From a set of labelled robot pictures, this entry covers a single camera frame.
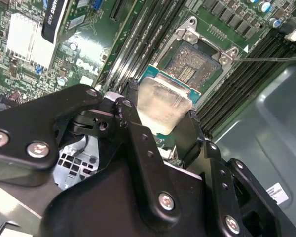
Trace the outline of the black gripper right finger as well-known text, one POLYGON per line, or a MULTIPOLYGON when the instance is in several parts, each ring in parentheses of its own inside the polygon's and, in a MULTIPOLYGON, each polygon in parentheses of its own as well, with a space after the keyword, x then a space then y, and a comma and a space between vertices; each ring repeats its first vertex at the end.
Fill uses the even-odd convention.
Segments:
POLYGON ((204 182, 205 225, 213 237, 296 237, 296 227, 241 161, 225 161, 194 111, 175 127, 182 167, 204 182))

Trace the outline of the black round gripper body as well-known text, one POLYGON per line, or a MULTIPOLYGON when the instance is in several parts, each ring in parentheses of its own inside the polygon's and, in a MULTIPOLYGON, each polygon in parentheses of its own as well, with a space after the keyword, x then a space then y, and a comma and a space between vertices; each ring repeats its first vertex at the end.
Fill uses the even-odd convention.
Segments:
POLYGON ((118 161, 61 192, 46 208, 41 237, 206 237, 204 183, 166 164, 182 207, 178 224, 157 233, 139 214, 129 169, 118 161))

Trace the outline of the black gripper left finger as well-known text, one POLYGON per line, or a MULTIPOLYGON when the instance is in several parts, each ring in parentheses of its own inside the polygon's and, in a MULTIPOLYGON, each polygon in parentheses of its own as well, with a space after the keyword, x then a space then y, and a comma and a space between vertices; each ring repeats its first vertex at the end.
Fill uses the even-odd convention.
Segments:
POLYGON ((87 85, 76 85, 0 111, 0 181, 24 187, 45 184, 59 150, 81 135, 106 140, 108 169, 126 162, 140 217, 157 233, 170 231, 181 207, 151 130, 143 126, 132 101, 104 99, 87 85))

